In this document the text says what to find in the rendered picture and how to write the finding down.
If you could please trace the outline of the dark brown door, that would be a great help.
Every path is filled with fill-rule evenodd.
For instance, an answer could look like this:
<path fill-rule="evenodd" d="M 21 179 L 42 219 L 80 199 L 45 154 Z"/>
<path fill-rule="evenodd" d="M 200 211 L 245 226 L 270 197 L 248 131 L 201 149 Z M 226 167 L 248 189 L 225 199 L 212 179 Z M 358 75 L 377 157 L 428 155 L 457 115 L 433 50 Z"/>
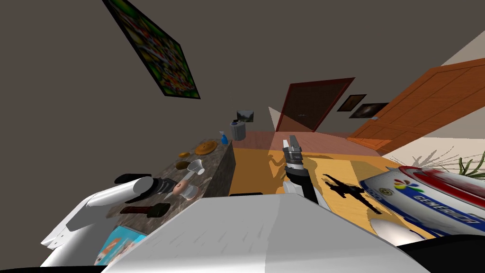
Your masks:
<path fill-rule="evenodd" d="M 275 131 L 315 132 L 353 80 L 291 83 Z"/>

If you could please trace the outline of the grey trash bin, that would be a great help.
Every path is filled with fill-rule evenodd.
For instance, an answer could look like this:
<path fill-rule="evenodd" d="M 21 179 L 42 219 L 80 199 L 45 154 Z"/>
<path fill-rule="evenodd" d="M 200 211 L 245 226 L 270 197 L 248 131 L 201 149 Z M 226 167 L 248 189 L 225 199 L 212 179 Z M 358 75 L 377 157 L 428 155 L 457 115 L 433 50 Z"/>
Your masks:
<path fill-rule="evenodd" d="M 233 120 L 230 124 L 232 139 L 234 141 L 242 141 L 246 138 L 245 122 L 240 120 Z"/>

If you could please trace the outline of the white cup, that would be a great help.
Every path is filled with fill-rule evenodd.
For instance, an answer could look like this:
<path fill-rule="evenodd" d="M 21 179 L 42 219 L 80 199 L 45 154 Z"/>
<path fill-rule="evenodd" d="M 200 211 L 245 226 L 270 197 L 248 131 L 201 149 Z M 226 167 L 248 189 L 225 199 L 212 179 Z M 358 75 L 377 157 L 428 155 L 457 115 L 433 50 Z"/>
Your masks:
<path fill-rule="evenodd" d="M 187 170 L 189 172 L 194 172 L 197 175 L 201 175 L 205 171 L 205 169 L 204 169 L 204 167 L 202 165 L 202 160 L 201 159 L 197 159 L 197 160 L 194 160 L 193 162 L 191 162 L 188 165 Z"/>

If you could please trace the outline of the orange wooden door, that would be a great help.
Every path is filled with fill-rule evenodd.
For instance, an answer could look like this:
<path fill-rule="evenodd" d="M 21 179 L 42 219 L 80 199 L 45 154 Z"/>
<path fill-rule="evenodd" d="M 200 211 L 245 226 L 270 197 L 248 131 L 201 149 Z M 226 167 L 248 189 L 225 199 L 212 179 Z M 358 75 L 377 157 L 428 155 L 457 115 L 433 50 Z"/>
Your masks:
<path fill-rule="evenodd" d="M 383 155 L 485 107 L 485 58 L 434 67 L 347 140 Z"/>

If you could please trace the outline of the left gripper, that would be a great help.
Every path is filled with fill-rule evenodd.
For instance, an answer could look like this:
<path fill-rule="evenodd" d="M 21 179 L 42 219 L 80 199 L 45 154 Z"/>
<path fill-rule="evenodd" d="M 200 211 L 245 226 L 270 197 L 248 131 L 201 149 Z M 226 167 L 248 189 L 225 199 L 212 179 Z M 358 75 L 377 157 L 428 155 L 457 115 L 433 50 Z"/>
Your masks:
<path fill-rule="evenodd" d="M 177 181 L 170 178 L 153 178 L 155 189 L 152 195 L 171 193 L 177 185 Z"/>

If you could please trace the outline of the round orange plate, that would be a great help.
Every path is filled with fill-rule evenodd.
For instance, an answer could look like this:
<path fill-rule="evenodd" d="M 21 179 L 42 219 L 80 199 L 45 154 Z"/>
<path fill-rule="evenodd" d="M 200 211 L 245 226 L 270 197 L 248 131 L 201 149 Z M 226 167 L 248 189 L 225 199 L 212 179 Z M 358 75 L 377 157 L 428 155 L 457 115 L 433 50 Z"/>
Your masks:
<path fill-rule="evenodd" d="M 208 155 L 214 152 L 217 146 L 218 144 L 216 141 L 207 141 L 198 145 L 197 148 L 194 150 L 194 153 L 196 155 Z"/>

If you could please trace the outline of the dark red and black bottle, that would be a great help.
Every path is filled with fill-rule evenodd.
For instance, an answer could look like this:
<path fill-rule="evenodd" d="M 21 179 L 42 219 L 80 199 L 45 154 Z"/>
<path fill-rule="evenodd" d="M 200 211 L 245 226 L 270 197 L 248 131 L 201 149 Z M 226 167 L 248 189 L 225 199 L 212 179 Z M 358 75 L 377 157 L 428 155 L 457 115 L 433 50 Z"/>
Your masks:
<path fill-rule="evenodd" d="M 171 205 L 169 203 L 157 203 L 153 206 L 127 206 L 120 214 L 145 214 L 147 218 L 160 218 L 164 216 Z"/>

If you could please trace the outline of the dark galaxy picture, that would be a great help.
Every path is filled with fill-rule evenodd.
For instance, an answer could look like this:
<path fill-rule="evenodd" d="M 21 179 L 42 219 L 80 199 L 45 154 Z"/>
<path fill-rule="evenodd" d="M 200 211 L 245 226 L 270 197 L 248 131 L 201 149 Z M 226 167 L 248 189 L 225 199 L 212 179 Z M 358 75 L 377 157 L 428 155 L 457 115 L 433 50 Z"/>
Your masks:
<path fill-rule="evenodd" d="M 361 104 L 349 118 L 372 118 L 379 113 L 388 103 Z"/>

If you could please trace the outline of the brown framed picture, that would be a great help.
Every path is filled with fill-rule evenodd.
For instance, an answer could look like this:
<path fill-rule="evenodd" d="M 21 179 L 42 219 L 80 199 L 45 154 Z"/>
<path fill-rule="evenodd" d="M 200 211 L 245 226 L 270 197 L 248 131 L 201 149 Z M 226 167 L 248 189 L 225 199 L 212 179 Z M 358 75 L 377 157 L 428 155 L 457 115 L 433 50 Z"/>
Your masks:
<path fill-rule="evenodd" d="M 352 111 L 365 97 L 366 97 L 366 94 L 350 95 L 337 111 L 338 112 Z"/>

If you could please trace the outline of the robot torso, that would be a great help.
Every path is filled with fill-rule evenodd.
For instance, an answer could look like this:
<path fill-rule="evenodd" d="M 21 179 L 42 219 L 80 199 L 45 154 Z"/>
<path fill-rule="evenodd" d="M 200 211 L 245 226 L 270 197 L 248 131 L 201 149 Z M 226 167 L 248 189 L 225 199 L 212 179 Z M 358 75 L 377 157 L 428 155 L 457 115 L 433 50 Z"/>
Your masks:
<path fill-rule="evenodd" d="M 102 273 L 430 273 L 297 194 L 202 198 Z"/>

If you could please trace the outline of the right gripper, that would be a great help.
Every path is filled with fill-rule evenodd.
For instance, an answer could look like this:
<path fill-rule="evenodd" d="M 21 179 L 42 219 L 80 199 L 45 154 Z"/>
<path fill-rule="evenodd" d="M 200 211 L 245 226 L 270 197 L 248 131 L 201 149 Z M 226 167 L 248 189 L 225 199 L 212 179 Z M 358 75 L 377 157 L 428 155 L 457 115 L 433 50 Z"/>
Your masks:
<path fill-rule="evenodd" d="M 286 139 L 283 140 L 283 148 L 287 166 L 303 166 L 302 150 L 295 135 L 289 136 L 289 143 Z"/>

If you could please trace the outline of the pink and white mug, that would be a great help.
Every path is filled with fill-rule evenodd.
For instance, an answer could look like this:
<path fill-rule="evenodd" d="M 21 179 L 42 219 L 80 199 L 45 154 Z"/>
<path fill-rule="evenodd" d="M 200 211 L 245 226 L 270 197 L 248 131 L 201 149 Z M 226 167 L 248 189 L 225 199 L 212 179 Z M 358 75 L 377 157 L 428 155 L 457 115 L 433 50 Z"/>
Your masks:
<path fill-rule="evenodd" d="M 188 180 L 182 180 L 175 186 L 172 194 L 182 196 L 186 200 L 192 200 L 200 194 L 200 189 L 190 184 Z"/>

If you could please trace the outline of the large colourful black-framed painting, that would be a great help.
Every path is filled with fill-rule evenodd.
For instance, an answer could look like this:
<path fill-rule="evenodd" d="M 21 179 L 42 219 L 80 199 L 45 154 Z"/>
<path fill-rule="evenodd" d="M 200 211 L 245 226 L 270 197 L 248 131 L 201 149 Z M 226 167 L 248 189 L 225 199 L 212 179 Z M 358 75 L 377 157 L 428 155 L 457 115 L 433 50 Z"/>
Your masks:
<path fill-rule="evenodd" d="M 128 0 L 102 0 L 165 96 L 200 99 L 180 44 Z"/>

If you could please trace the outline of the blue book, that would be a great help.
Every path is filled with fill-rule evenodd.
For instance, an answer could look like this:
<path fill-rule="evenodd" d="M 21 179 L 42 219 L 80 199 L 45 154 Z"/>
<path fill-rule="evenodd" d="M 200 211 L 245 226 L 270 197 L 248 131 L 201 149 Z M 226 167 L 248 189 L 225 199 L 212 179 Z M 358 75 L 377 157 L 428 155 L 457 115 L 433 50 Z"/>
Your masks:
<path fill-rule="evenodd" d="M 105 241 L 94 265 L 108 265 L 147 235 L 132 228 L 118 226 Z"/>

